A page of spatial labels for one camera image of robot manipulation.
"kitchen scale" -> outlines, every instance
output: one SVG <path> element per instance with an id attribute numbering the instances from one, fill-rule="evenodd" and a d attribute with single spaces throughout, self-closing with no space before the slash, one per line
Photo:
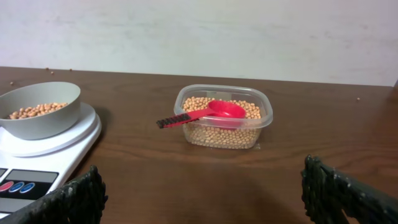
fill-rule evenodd
<path id="1" fill-rule="evenodd" d="M 81 103 L 80 119 L 46 139 L 22 140 L 0 127 L 0 218 L 63 185 L 101 132 L 94 108 Z"/>

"red scoop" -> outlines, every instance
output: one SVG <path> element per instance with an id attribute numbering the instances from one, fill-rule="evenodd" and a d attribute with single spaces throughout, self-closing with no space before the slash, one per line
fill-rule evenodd
<path id="1" fill-rule="evenodd" d="M 184 114 L 179 114 L 171 118 L 160 120 L 157 123 L 159 128 L 169 128 L 180 124 L 185 124 L 195 121 L 204 116 L 217 116 L 223 118 L 244 118 L 245 110 L 230 102 L 216 101 L 209 102 L 208 107 L 203 110 L 192 111 Z"/>

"plastic container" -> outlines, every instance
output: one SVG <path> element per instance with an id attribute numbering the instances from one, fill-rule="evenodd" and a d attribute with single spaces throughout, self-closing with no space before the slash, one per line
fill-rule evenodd
<path id="1" fill-rule="evenodd" d="M 188 142 L 199 146 L 225 149 L 249 149 L 256 143 L 262 128 L 273 119 L 271 104 L 267 96 L 258 90 L 236 86 L 190 85 L 178 94 L 174 113 L 185 113 L 183 105 L 188 98 L 207 97 L 225 101 L 246 101 L 259 107 L 261 118 L 238 119 L 205 116 L 198 121 L 183 124 Z"/>

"wooden table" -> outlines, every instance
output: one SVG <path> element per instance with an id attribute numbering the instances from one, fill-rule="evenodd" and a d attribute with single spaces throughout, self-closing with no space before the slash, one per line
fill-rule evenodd
<path id="1" fill-rule="evenodd" d="M 0 68 L 0 93 L 49 81 L 80 86 L 82 101 L 103 124 L 78 171 L 97 165 L 107 183 L 102 223 L 311 223 L 300 198 L 307 154 L 398 197 L 393 88 L 50 71 Z M 181 128 L 155 125 L 173 114 L 178 92 L 195 83 L 246 86 L 268 96 L 274 121 L 256 149 L 194 146 Z"/>

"blue button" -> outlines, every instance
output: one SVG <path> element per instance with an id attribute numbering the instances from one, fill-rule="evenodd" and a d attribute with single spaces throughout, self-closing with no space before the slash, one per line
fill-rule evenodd
<path id="1" fill-rule="evenodd" d="M 25 185 L 23 188 L 21 188 L 21 190 L 19 192 L 21 194 L 26 193 L 26 192 L 32 190 L 34 186 L 35 186 L 35 183 L 29 183 L 29 184 Z"/>
<path id="2" fill-rule="evenodd" d="M 10 191 L 11 193 L 18 191 L 19 189 L 21 189 L 24 186 L 25 183 L 23 182 L 18 182 L 16 184 L 14 184 L 8 191 Z"/>

